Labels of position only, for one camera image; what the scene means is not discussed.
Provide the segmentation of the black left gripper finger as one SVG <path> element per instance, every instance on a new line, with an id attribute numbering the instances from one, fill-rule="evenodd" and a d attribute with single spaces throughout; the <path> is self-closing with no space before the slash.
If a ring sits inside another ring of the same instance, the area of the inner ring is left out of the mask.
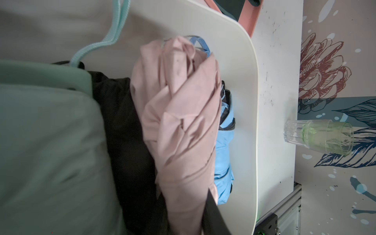
<path id="1" fill-rule="evenodd" d="M 202 230 L 204 235 L 231 235 L 210 190 L 203 212 Z"/>

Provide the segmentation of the light blue umbrella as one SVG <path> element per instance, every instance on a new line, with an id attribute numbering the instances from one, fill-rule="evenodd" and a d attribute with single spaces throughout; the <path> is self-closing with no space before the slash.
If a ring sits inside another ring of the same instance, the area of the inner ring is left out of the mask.
<path id="1" fill-rule="evenodd" d="M 218 192 L 218 205 L 226 204 L 233 190 L 234 174 L 230 163 L 230 142 L 236 127 L 232 95 L 221 81 L 221 117 L 216 139 L 214 183 Z"/>

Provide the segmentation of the pink umbrella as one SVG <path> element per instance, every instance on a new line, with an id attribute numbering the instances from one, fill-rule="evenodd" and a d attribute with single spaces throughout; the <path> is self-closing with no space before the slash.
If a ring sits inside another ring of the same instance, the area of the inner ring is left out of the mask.
<path id="1" fill-rule="evenodd" d="M 217 195 L 218 62 L 180 36 L 150 42 L 140 52 L 130 90 L 170 229 L 174 235 L 198 235 L 207 196 Z"/>

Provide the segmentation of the mint green umbrella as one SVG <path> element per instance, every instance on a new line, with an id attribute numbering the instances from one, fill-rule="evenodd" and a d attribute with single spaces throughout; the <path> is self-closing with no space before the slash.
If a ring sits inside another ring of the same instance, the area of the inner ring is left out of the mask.
<path id="1" fill-rule="evenodd" d="M 125 235 L 100 105 L 78 67 L 129 1 L 1 1 L 1 234 Z"/>

